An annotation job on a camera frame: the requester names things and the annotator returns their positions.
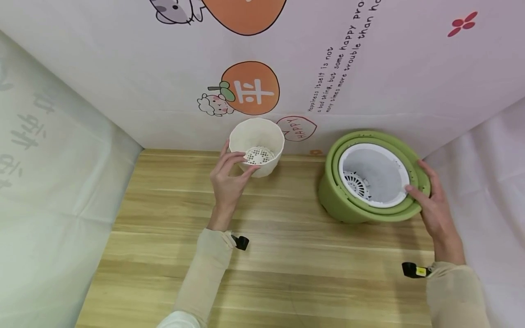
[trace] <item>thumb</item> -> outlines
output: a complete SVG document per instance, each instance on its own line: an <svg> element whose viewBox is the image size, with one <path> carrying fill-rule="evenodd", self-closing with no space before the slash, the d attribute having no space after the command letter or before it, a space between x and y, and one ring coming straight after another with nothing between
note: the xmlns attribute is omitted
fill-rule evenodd
<svg viewBox="0 0 525 328"><path fill-rule="evenodd" d="M430 204L431 200L419 189L412 185L405 186L405 190L411 195L421 206L426 207Z"/></svg>
<svg viewBox="0 0 525 328"><path fill-rule="evenodd" d="M260 169L261 167L260 166L256 166L256 165L252 165L250 166L246 171L244 171L244 173L242 174L241 177L245 178L245 179L248 179L251 177L251 175L257 171L258 169Z"/></svg>

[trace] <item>white plastic basket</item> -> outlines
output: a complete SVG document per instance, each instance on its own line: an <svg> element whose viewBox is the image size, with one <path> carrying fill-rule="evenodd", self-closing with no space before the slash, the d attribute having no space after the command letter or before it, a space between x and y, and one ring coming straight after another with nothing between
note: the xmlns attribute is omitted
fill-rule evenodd
<svg viewBox="0 0 525 328"><path fill-rule="evenodd" d="M390 208L406 198L410 183L401 160L388 149L371 143L349 147L339 159L339 175L348 191L377 208Z"/></svg>
<svg viewBox="0 0 525 328"><path fill-rule="evenodd" d="M252 177L269 175L277 166L285 146L281 128L270 120L254 118L239 123L230 134L229 149L245 152L246 163L239 166L246 171L252 165L260 166Z"/></svg>

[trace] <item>black clip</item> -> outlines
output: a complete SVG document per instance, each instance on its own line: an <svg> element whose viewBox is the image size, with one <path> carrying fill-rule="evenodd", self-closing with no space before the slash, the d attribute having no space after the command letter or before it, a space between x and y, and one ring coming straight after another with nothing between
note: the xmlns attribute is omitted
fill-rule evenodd
<svg viewBox="0 0 525 328"><path fill-rule="evenodd" d="M250 242L248 238L244 236L235 237L234 235L232 235L232 238L235 241L235 247L237 247L238 249L246 250L246 248L248 248L248 243Z"/></svg>
<svg viewBox="0 0 525 328"><path fill-rule="evenodd" d="M403 274L409 278L425 278L432 272L429 268L418 267L412 262L403 262L401 266Z"/></svg>

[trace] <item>wood grain surface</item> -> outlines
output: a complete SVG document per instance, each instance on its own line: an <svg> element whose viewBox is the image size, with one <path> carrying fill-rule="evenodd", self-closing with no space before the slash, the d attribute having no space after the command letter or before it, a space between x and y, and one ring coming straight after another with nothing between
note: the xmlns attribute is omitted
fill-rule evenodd
<svg viewBox="0 0 525 328"><path fill-rule="evenodd" d="M214 204L208 175L216 157L140 155L78 328L156 327L170 313ZM251 179L231 226L250 244L234 250L210 328L430 326L425 279L401 269L433 260L421 218L330 218L316 196L323 164L283 156L270 176Z"/></svg>

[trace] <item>green bucket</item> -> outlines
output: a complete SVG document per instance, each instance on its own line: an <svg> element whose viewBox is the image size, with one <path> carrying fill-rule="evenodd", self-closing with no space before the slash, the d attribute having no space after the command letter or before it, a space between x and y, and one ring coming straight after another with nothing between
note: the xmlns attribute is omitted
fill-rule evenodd
<svg viewBox="0 0 525 328"><path fill-rule="evenodd" d="M379 206L367 201L364 195L351 192L340 175L340 158L352 146L359 144L379 146L387 150L406 170L407 181L417 186L425 195L430 194L430 181L417 164L417 154L401 140L377 131L349 133L330 148L325 163L325 173L319 184L319 201L333 218L346 223L366 221L397 222L407 220L421 211L421 207L409 195L395 205Z"/></svg>

